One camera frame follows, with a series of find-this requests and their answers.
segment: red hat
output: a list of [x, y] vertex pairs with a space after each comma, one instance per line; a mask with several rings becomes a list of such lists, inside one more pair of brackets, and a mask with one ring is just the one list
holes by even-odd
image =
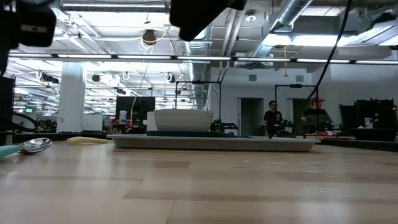
[[323, 101], [324, 101], [324, 99], [316, 96], [316, 97], [312, 98], [311, 103], [314, 104], [316, 102], [323, 102]]

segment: person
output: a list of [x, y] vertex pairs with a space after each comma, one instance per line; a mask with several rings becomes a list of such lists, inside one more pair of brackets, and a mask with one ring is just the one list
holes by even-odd
[[314, 97], [311, 100], [311, 108], [304, 111], [304, 116], [301, 117], [301, 122], [303, 124], [303, 127], [309, 134], [313, 134], [318, 131], [318, 127], [316, 124], [317, 115], [318, 118], [320, 119], [319, 120], [320, 123], [324, 119], [327, 119], [331, 122], [331, 119], [326, 110], [322, 109], [322, 103], [324, 101], [325, 101], [324, 99], [321, 99], [318, 96]]
[[277, 103], [275, 100], [271, 100], [268, 103], [268, 106], [270, 110], [264, 114], [264, 126], [267, 127], [268, 134], [273, 134], [269, 133], [269, 131], [272, 130], [273, 132], [274, 126], [282, 124], [283, 118], [282, 114], [279, 111], [277, 111]]

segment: white tray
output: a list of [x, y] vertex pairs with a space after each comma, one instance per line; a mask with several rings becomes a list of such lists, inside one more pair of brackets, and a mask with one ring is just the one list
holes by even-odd
[[239, 150], [239, 151], [285, 151], [309, 152], [315, 139], [295, 138], [193, 138], [193, 137], [158, 137], [145, 134], [113, 134], [117, 147], [131, 149], [194, 149], [194, 150]]

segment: spoon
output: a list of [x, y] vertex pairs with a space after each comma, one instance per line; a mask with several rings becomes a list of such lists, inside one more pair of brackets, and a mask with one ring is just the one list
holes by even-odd
[[37, 138], [19, 144], [19, 153], [33, 155], [42, 152], [52, 146], [52, 141], [48, 138]]

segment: doorway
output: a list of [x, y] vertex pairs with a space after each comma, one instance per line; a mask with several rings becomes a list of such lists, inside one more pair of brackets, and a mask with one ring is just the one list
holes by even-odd
[[238, 98], [238, 135], [256, 135], [260, 126], [264, 124], [263, 117], [263, 98]]
[[303, 126], [301, 125], [301, 117], [304, 115], [304, 111], [310, 109], [311, 104], [310, 101], [306, 102], [303, 108], [300, 110], [303, 103], [305, 103], [306, 99], [292, 99], [293, 101], [293, 130], [294, 135], [298, 135], [302, 132]]

